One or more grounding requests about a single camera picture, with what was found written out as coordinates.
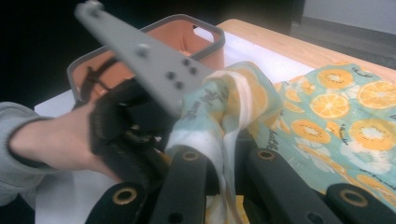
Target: white surface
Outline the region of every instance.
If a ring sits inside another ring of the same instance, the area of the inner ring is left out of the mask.
[[[395,0],[306,0],[304,16],[396,35]]]
[[[224,55],[226,66],[241,61],[254,62],[274,83],[313,70],[311,67],[230,34],[226,34]],[[57,117],[70,111],[73,104],[72,92],[67,91],[36,106],[35,110],[41,115]],[[114,182],[106,176],[90,171],[50,175],[37,190],[35,222],[84,223],[97,200],[113,184]]]

